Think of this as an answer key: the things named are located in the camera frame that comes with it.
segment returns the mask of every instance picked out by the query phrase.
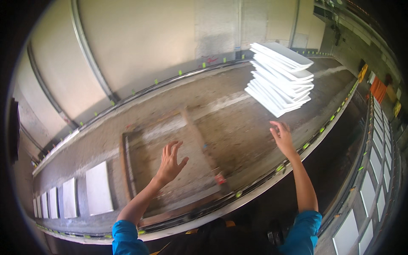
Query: concrete floor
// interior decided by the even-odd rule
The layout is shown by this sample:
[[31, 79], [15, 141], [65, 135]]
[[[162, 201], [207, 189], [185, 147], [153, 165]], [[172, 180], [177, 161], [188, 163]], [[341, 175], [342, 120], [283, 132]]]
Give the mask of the concrete floor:
[[[296, 147], [303, 145], [329, 119], [355, 81], [348, 70], [339, 71], [341, 65], [336, 60], [313, 60], [315, 64], [309, 69], [316, 78], [313, 82], [315, 88], [310, 95], [312, 100], [301, 109], [279, 118], [292, 129]], [[64, 219], [60, 200], [60, 219], [37, 219], [37, 222], [59, 231], [110, 233], [118, 213], [127, 203], [119, 160], [120, 134], [126, 132], [130, 124], [152, 122], [180, 104], [187, 106], [191, 112], [232, 190], [247, 186], [270, 171], [283, 160], [283, 155], [270, 141], [268, 121], [276, 118], [243, 92], [252, 79], [251, 70], [252, 66], [243, 64], [223, 72], [218, 70], [207, 73], [206, 77], [198, 77], [190, 83], [182, 81], [146, 95], [124, 106], [119, 113], [113, 113], [96, 123], [56, 153], [34, 177], [34, 195], [56, 186], [59, 197], [63, 196], [63, 182], [76, 177], [79, 217]], [[165, 130], [168, 129], [156, 133], [161, 141], [171, 138], [171, 132], [166, 133]], [[89, 216], [85, 172], [104, 160], [108, 163], [109, 186], [115, 211]], [[161, 201], [161, 206], [168, 206], [166, 202]]]

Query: green tape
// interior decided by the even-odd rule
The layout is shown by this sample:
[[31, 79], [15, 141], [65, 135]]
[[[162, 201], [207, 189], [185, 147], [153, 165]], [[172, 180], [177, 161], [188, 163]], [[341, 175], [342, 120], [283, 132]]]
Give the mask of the green tape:
[[235, 194], [235, 197], [236, 197], [236, 198], [239, 198], [241, 195], [242, 195], [242, 191], [238, 191], [238, 192]]
[[283, 167], [284, 167], [283, 164], [280, 164], [280, 166], [278, 166], [278, 168], [276, 168], [276, 171], [277, 172], [281, 171]]

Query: concrete wall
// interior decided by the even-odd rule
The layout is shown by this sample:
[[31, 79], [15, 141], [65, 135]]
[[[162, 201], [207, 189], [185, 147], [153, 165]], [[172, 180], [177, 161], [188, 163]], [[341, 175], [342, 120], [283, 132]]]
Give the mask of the concrete wall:
[[[71, 0], [56, 0], [30, 37], [43, 80], [63, 111], [78, 124], [111, 107], [89, 68], [71, 20]], [[159, 82], [241, 57], [252, 42], [288, 46], [296, 0], [81, 0], [85, 36], [105, 80], [121, 99]], [[296, 32], [319, 44], [313, 1], [301, 0]], [[39, 87], [26, 49], [16, 71], [21, 122], [41, 146], [70, 128]], [[36, 156], [38, 149], [27, 146]]]

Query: person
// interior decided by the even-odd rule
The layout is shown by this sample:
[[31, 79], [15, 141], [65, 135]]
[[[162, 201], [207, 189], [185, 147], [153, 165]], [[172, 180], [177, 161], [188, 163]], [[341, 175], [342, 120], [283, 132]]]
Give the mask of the person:
[[[312, 182], [292, 144], [289, 126], [283, 122], [270, 121], [270, 129], [276, 145], [288, 158], [293, 167], [299, 214], [288, 233], [285, 243], [272, 245], [266, 234], [250, 232], [239, 226], [210, 223], [194, 234], [180, 235], [166, 245], [159, 255], [165, 254], [285, 254], [309, 255], [317, 243], [317, 232], [322, 216], [318, 213], [317, 197]], [[162, 164], [157, 174], [140, 193], [127, 204], [118, 215], [113, 226], [113, 253], [147, 255], [148, 248], [137, 239], [136, 225], [149, 202], [167, 183], [171, 182], [187, 164], [184, 158], [177, 164], [177, 151], [183, 142], [172, 141], [163, 148]]]

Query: blue sleeve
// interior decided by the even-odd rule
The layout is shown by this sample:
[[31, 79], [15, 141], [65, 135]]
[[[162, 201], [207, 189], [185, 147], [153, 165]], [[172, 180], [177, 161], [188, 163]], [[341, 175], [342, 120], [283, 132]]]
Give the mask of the blue sleeve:
[[322, 215], [316, 211], [300, 213], [279, 251], [285, 255], [313, 255], [321, 223]]
[[129, 221], [120, 220], [112, 228], [112, 249], [114, 255], [148, 255], [149, 250], [142, 240], [137, 239], [136, 226]]

